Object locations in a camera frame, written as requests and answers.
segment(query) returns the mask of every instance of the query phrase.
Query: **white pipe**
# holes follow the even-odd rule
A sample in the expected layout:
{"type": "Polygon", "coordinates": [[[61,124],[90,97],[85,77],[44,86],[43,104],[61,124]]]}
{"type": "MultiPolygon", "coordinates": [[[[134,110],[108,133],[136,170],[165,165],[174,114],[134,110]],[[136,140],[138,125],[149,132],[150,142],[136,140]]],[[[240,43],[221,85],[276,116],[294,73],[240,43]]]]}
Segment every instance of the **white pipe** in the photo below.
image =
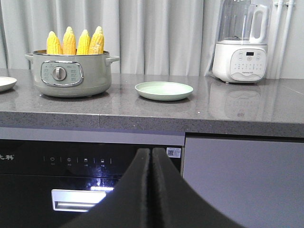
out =
{"type": "Polygon", "coordinates": [[[275,57],[275,50],[276,50],[276,45],[277,45],[277,34],[279,32],[279,26],[280,26],[280,21],[281,21],[281,14],[282,14],[282,8],[283,8],[284,0],[279,0],[277,4],[277,10],[276,10],[276,16],[275,16],[275,30],[274,30],[274,35],[273,35],[273,40],[272,40],[272,48],[268,51],[268,56],[272,59],[272,61],[269,61],[268,64],[268,72],[270,78],[275,78],[273,75],[273,71],[275,68],[274,65],[274,57],[275,57]]]}
{"type": "Polygon", "coordinates": [[[286,48],[286,43],[287,43],[287,38],[288,38],[288,31],[289,31],[291,16],[293,13],[293,8],[294,8],[294,3],[295,3],[295,0],[290,0],[288,2],[288,10],[287,10],[287,16],[286,16],[286,20],[285,20],[283,39],[282,39],[282,48],[280,51],[278,66],[277,66],[277,70],[276,70],[276,74],[275,74],[276,79],[279,79],[281,77],[283,58],[284,58],[284,53],[285,53],[285,48],[286,48]]]}

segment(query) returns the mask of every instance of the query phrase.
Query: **gray countertop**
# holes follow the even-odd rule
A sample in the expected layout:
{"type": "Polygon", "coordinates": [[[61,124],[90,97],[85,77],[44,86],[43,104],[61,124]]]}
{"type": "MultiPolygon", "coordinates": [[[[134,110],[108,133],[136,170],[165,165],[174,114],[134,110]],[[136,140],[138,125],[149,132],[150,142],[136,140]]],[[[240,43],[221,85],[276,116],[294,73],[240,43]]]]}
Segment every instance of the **gray countertop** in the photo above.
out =
{"type": "Polygon", "coordinates": [[[304,137],[304,80],[262,80],[225,84],[203,76],[112,74],[111,87],[92,97],[41,94],[31,70],[0,69],[16,85],[0,93],[1,127],[220,133],[304,137]],[[140,97],[134,86],[147,81],[188,84],[193,93],[180,101],[140,97]]]}

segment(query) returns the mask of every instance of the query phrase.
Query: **cooker knob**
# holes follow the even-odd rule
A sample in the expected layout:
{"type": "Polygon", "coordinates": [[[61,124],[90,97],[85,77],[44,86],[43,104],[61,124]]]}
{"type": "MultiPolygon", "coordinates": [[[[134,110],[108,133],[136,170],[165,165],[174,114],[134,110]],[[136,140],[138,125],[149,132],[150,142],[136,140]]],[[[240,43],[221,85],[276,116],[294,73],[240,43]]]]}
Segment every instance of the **cooker knob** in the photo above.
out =
{"type": "Polygon", "coordinates": [[[57,66],[53,69],[53,78],[57,81],[62,81],[67,76],[67,72],[63,67],[57,66]]]}

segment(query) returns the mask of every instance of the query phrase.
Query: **qr code label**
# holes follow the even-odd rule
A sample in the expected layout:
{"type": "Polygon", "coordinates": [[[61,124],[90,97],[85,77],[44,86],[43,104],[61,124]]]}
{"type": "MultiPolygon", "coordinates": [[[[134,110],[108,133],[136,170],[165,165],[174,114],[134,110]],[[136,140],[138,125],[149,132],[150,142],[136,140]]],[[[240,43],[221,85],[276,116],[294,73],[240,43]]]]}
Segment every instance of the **qr code label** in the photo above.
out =
{"type": "Polygon", "coordinates": [[[167,155],[169,158],[181,158],[181,148],[167,147],[167,155]]]}

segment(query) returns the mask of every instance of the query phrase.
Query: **dishwasher handle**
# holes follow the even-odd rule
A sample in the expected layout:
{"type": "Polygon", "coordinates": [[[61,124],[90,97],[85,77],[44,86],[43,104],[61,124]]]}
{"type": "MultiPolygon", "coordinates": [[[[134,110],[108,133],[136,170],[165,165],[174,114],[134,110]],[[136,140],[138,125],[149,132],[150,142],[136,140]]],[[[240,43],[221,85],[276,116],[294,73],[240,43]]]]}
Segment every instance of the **dishwasher handle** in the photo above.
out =
{"type": "Polygon", "coordinates": [[[53,189],[53,210],[87,212],[105,196],[105,191],[53,189]]]}

